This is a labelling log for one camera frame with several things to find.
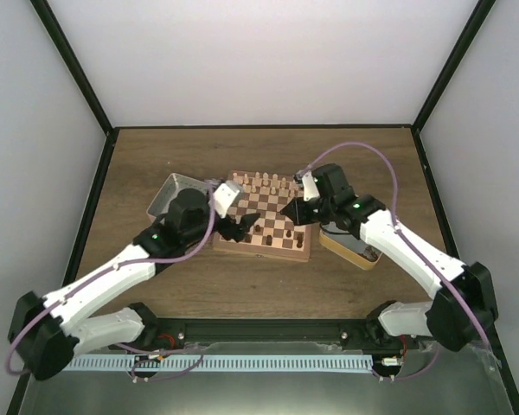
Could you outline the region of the yellow rimmed metal tin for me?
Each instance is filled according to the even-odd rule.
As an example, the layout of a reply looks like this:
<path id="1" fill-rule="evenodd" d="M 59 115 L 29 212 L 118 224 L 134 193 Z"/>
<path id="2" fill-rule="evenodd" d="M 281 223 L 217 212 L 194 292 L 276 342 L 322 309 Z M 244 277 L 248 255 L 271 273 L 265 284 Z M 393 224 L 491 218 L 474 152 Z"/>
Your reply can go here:
<path id="1" fill-rule="evenodd" d="M 382 256 L 381 251 L 357 239 L 353 235 L 338 229 L 333 222 L 328 225 L 320 226 L 319 243 L 327 250 L 364 271 L 372 270 Z M 374 257 L 365 256 L 363 254 L 367 246 L 371 246 L 375 251 Z"/>

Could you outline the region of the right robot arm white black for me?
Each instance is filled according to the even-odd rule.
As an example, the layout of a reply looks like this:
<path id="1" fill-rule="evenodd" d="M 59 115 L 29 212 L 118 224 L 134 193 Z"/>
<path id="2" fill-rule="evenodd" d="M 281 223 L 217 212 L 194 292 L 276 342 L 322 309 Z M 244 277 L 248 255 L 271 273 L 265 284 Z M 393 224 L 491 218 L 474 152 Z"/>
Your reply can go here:
<path id="1" fill-rule="evenodd" d="M 387 348 L 398 335 L 430 336 L 458 352 L 483 338 L 498 318 L 490 271 L 441 252 L 403 226 L 372 195 L 357 195 L 334 164 L 298 178 L 303 195 L 280 213 L 294 225 L 334 224 L 346 235 L 393 260 L 430 297 L 426 303 L 391 303 L 367 327 L 369 342 Z"/>

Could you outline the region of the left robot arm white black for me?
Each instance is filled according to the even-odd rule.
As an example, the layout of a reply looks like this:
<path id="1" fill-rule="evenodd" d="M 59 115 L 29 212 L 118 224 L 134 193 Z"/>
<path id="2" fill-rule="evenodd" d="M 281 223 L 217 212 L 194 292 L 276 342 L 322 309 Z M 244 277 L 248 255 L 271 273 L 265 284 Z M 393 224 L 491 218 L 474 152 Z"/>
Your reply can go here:
<path id="1" fill-rule="evenodd" d="M 169 266 L 192 258 L 214 232 L 241 242 L 260 217 L 245 214 L 236 220 L 229 215 L 242 192 L 234 182 L 207 192 L 185 188 L 166 212 L 101 267 L 43 297 L 33 291 L 21 296 L 8 332 L 8 353 L 18 354 L 24 364 L 19 373 L 47 380 L 75 356 L 96 348 L 128 342 L 152 348 L 160 329 L 148 309 L 132 305 L 101 317 L 94 312 Z"/>

